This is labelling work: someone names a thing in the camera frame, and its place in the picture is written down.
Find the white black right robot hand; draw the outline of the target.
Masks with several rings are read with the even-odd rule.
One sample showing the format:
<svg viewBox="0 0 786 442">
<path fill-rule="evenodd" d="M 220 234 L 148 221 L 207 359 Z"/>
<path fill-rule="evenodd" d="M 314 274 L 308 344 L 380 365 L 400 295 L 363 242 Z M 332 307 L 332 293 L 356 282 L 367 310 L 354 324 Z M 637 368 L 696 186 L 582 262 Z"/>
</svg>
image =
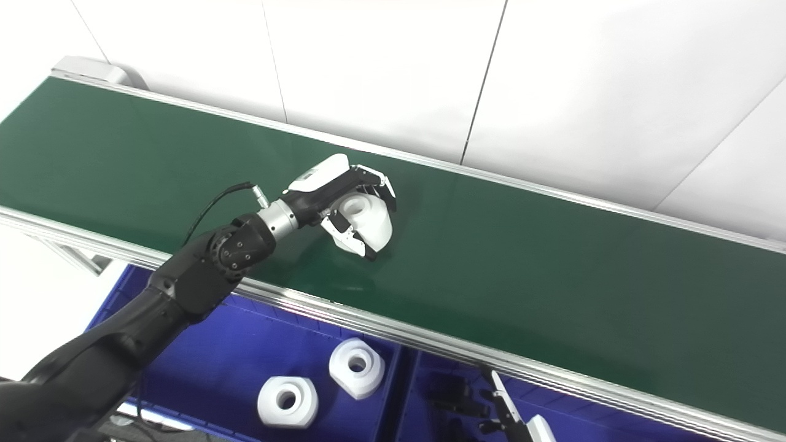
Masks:
<svg viewBox="0 0 786 442">
<path fill-rule="evenodd" d="M 479 370 L 489 386 L 489 389 L 480 390 L 480 397 L 494 406 L 497 415 L 496 419 L 486 419 L 478 424 L 480 433 L 487 435 L 502 432 L 508 441 L 556 440 L 542 415 L 536 414 L 528 421 L 522 419 L 497 370 L 485 364 L 480 364 Z"/>
</svg>

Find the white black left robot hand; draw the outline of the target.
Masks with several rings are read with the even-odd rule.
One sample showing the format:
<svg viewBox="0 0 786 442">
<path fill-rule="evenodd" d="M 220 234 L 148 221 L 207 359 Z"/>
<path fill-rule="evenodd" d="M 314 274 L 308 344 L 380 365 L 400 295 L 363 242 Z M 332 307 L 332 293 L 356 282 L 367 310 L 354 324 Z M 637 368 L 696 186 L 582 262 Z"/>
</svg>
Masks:
<svg viewBox="0 0 786 442">
<path fill-rule="evenodd" d="M 297 227 L 320 225 L 340 246 L 366 260 L 376 260 L 382 246 L 373 246 L 370 232 L 341 212 L 341 202 L 363 194 L 379 199 L 384 213 L 397 210 L 397 196 L 385 174 L 364 165 L 352 165 L 345 154 L 334 154 L 318 163 L 286 188 L 281 196 Z"/>
</svg>

